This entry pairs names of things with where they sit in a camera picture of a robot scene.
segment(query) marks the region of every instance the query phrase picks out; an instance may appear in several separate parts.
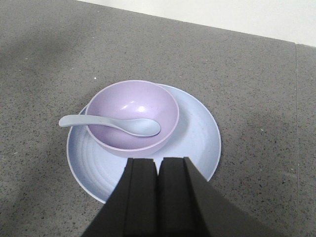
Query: purple bowl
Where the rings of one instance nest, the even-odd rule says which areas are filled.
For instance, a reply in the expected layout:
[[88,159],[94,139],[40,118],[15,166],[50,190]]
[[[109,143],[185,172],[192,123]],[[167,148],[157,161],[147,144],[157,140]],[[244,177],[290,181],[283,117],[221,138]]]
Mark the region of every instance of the purple bowl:
[[118,129],[88,125],[93,139],[108,152],[120,157],[140,158],[162,148],[179,121],[179,106],[162,86],[145,80],[126,80],[98,92],[90,101],[86,115],[115,119],[149,118],[159,122],[161,131],[152,137],[136,137]]

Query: spoon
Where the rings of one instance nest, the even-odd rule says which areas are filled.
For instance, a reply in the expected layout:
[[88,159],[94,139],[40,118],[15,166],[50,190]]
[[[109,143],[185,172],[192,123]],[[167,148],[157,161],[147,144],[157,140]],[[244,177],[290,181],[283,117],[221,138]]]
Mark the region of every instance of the spoon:
[[114,127],[137,137],[151,137],[161,130],[160,124],[150,118],[123,120],[95,115],[66,115],[59,120],[61,127],[91,124]]

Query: bowl rim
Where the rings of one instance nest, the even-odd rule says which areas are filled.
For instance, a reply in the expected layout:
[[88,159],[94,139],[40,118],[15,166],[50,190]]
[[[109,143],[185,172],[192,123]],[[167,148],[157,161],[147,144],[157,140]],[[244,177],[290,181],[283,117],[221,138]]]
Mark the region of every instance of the bowl rim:
[[149,146],[146,146],[146,147],[141,147],[141,148],[136,148],[136,149],[123,149],[123,148],[117,148],[117,147],[113,147],[113,146],[110,146],[102,141],[100,141],[98,138],[96,138],[93,133],[91,132],[90,128],[88,125],[86,125],[86,129],[88,130],[88,133],[90,134],[90,136],[101,146],[105,147],[105,148],[108,148],[108,149],[111,149],[111,150],[115,150],[115,151],[120,151],[120,152],[138,152],[138,151],[143,151],[143,150],[146,150],[146,149],[150,149],[152,147],[155,147],[161,143],[163,143],[166,139],[168,139],[171,134],[173,133],[173,131],[176,129],[177,125],[178,125],[178,122],[179,122],[179,117],[180,117],[180,109],[179,109],[179,105],[178,105],[178,102],[177,100],[175,99],[175,97],[168,91],[166,90],[165,88],[163,88],[160,84],[157,84],[157,83],[154,83],[154,82],[151,82],[151,81],[147,81],[147,80],[123,80],[123,81],[119,81],[119,82],[116,82],[116,83],[113,83],[105,88],[103,88],[102,90],[100,90],[98,93],[96,93],[92,99],[89,101],[87,107],[86,107],[86,110],[85,110],[85,114],[87,115],[87,111],[89,110],[89,107],[92,103],[92,101],[99,95],[101,94],[104,90],[108,89],[109,87],[112,87],[114,85],[118,85],[118,84],[121,84],[121,83],[127,83],[127,82],[144,82],[144,83],[149,83],[149,84],[152,84],[152,85],[155,85],[157,87],[159,87],[160,89],[164,90],[165,92],[167,92],[167,94],[169,94],[169,96],[172,98],[172,100],[174,101],[175,105],[176,105],[176,108],[177,108],[177,118],[176,118],[176,122],[173,126],[173,128],[171,129],[171,131],[166,134],[162,139],[160,139],[158,142],[156,143],[153,143]]

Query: gray countertop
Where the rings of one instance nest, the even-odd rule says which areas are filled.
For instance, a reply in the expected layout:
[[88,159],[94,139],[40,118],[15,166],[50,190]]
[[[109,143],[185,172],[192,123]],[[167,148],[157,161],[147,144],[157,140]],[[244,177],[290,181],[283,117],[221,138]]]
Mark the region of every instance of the gray countertop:
[[222,138],[210,180],[290,237],[316,236],[316,48],[75,0],[0,8],[0,235],[79,236],[101,208],[76,182],[63,115],[102,88],[182,89]]

